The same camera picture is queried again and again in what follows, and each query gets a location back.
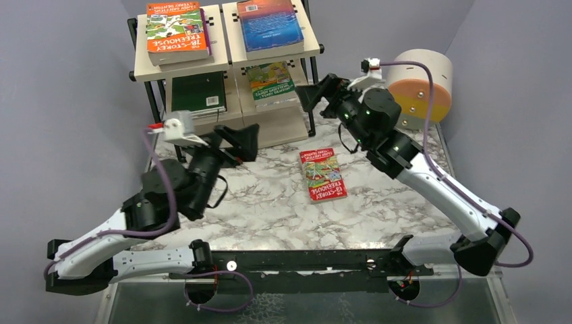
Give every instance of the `book cover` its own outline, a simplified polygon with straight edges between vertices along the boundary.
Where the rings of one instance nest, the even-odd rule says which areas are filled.
[[[147,5],[147,51],[170,53],[208,49],[199,2]]]
[[[257,105],[284,99],[283,94],[289,94],[292,98],[296,97],[294,81],[285,62],[247,67],[246,75]]]
[[[302,151],[300,160],[312,203],[347,197],[333,148]]]
[[[223,72],[174,78],[171,111],[188,110],[195,116],[226,111]]]
[[[291,0],[247,0],[237,3],[246,52],[304,41]]]

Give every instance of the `table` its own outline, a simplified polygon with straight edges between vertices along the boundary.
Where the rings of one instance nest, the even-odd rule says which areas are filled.
[[[326,102],[321,102],[320,111]],[[154,250],[187,246],[203,239],[213,250],[302,250],[392,247],[405,234],[443,234],[455,226],[417,192],[376,171],[363,153],[350,155],[337,134],[337,123],[316,116],[316,137],[265,148],[256,162],[221,172],[229,192],[205,218],[181,219],[181,229],[134,247]],[[404,131],[417,141],[421,132]],[[449,158],[439,128],[429,133],[429,153],[449,173]],[[352,144],[348,133],[342,140]],[[298,153],[333,147],[349,196],[311,205],[305,191]],[[175,158],[172,145],[159,142],[161,158]],[[213,190],[214,202],[223,185]],[[418,302],[435,303],[457,285],[454,266],[436,266],[435,275],[421,277]],[[183,282],[164,275],[133,278],[104,293],[97,323],[516,323],[494,268],[488,277],[464,273],[464,287],[454,303],[418,309],[399,304],[390,294],[365,292],[328,294],[258,294],[249,308],[234,315],[185,307]],[[210,306],[229,308],[243,296],[217,295]]]

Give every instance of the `marble table top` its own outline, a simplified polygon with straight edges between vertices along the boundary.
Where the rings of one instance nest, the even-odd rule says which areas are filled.
[[[318,104],[316,111],[323,110],[325,104]],[[229,191],[218,208],[207,209],[204,218],[195,222],[179,215],[179,230],[132,249],[177,248],[195,239],[209,242],[213,250],[390,248],[405,234],[455,230],[420,194],[375,170],[365,153],[350,155],[338,138],[337,121],[315,115],[315,137],[261,149],[255,162],[222,170]],[[404,132],[422,142],[422,132]],[[342,139],[353,146],[353,138],[345,130]],[[338,156],[348,197],[312,205],[299,152],[325,147],[333,147]],[[430,130],[428,151],[449,170],[435,127]],[[162,159],[175,158],[171,144],[159,141],[156,152]],[[217,182],[211,204],[223,188],[224,183]]]

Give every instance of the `metal frame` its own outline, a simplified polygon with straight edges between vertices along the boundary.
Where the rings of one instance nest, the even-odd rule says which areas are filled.
[[[310,6],[308,5],[308,0],[301,0],[304,10],[308,15],[308,20],[310,23],[312,22],[310,19]],[[131,40],[133,41],[133,48],[137,47],[137,18],[130,18],[127,20],[127,25],[129,26],[129,33],[131,35]],[[324,45],[320,44],[320,53],[324,52]],[[306,59],[301,58],[300,64],[302,65],[302,69],[304,71],[304,75],[306,79],[308,79],[308,71],[306,68]],[[314,84],[318,83],[318,67],[316,66],[316,57],[312,56],[310,58],[310,68],[312,69],[312,82]],[[131,81],[136,81],[135,73],[133,71],[129,72],[129,79]],[[165,96],[165,85],[163,84],[164,80],[157,80],[157,87],[159,88],[159,93],[161,96],[161,102],[163,103],[163,110],[167,108],[166,103],[166,96]],[[155,93],[153,91],[151,81],[143,82],[145,85],[145,91],[147,92],[147,98],[149,100],[149,105],[151,106],[151,113],[153,114],[153,120],[155,123],[161,122],[161,112],[159,110],[159,105],[157,105],[157,100],[155,98]],[[314,113],[308,113],[308,121],[310,122],[310,130],[308,130],[308,136],[313,137],[316,135],[316,122],[314,121]],[[187,159],[185,155],[183,155],[181,148],[175,145],[175,154],[177,155],[177,160],[181,163],[185,163]]]

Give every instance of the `shelf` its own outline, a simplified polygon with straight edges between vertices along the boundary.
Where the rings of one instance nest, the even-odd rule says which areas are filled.
[[[249,61],[246,59],[246,48],[244,47],[244,38],[242,36],[242,28],[240,19],[234,19],[233,14],[238,14],[236,2],[223,4],[223,15],[225,17],[225,25],[227,27],[227,36],[229,40],[229,48],[231,52],[232,64],[235,68],[245,68],[247,66],[260,65],[264,63],[272,63],[278,61],[287,61],[290,59],[300,59],[302,57],[317,56],[320,54],[320,45],[310,25],[310,20],[300,0],[292,0],[292,4],[297,10],[296,17],[304,35],[304,52],[285,55],[281,57],[268,57],[266,59],[255,59]]]
[[[308,80],[306,79],[306,75],[304,75],[304,70],[302,69],[302,65],[300,64],[299,60],[288,61],[288,72],[290,72],[290,76],[292,77],[292,80],[294,80],[294,84],[296,86],[302,86],[308,84]],[[264,111],[257,111],[256,106],[254,104],[254,98],[252,97],[252,89],[250,88],[250,82],[248,81],[248,77],[244,72],[244,68],[241,68],[240,70],[235,70],[234,73],[236,75],[236,84],[238,87],[240,105],[242,107],[242,115],[244,117],[258,115],[261,113],[268,113],[278,109],[300,107],[299,102],[282,103],[265,107]]]
[[[167,112],[171,112],[171,100],[173,99],[173,79],[168,78],[165,80],[165,102],[167,104]],[[239,120],[242,123],[242,112],[240,109],[240,100],[238,91],[236,89],[234,71],[232,69],[225,72],[225,94],[227,100],[227,111],[221,113],[220,115],[211,115],[204,117],[197,117],[193,119],[195,128],[201,128],[200,126],[210,126],[223,124],[229,126],[232,124],[235,127],[235,121]]]
[[[258,148],[260,149],[308,138],[308,130],[299,107],[245,116],[243,119],[244,126],[260,125],[258,133]]]
[[[139,82],[190,76],[216,71],[225,71],[229,68],[225,32],[221,19],[221,9],[218,5],[201,7],[204,17],[210,20],[206,24],[212,55],[208,59],[153,66],[147,53],[147,37],[145,33],[147,15],[137,16],[137,46],[135,48],[135,79]]]

